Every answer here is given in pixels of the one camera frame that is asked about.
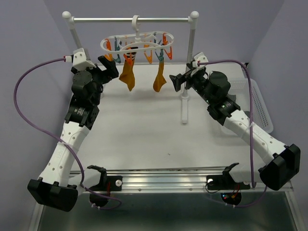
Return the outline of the orange brown sock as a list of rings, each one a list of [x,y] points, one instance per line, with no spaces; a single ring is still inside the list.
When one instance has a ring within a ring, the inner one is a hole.
[[[123,65],[122,73],[119,80],[127,85],[129,91],[132,91],[135,87],[135,76],[133,73],[133,67],[135,63],[136,52],[130,52],[124,54],[125,62]]]

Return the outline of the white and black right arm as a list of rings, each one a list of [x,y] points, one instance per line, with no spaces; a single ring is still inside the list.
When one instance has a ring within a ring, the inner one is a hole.
[[[209,115],[250,145],[263,161],[256,170],[240,163],[229,165],[221,175],[213,177],[210,182],[213,189],[230,189],[237,183],[262,182],[268,188],[278,191],[299,172],[299,147],[284,144],[251,122],[252,115],[246,115],[230,97],[231,84],[224,73],[188,71],[185,74],[170,75],[170,80],[175,91],[179,91],[183,83],[193,88],[208,103]]]

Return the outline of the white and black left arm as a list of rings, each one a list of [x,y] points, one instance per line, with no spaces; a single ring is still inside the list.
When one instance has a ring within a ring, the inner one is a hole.
[[[57,145],[46,167],[36,180],[30,180],[28,191],[37,203],[69,212],[84,192],[109,190],[109,178],[104,167],[82,166],[77,153],[91,131],[99,114],[99,104],[104,84],[119,76],[114,61],[104,56],[98,58],[105,67],[88,60],[81,66],[72,66],[72,98],[64,118]]]

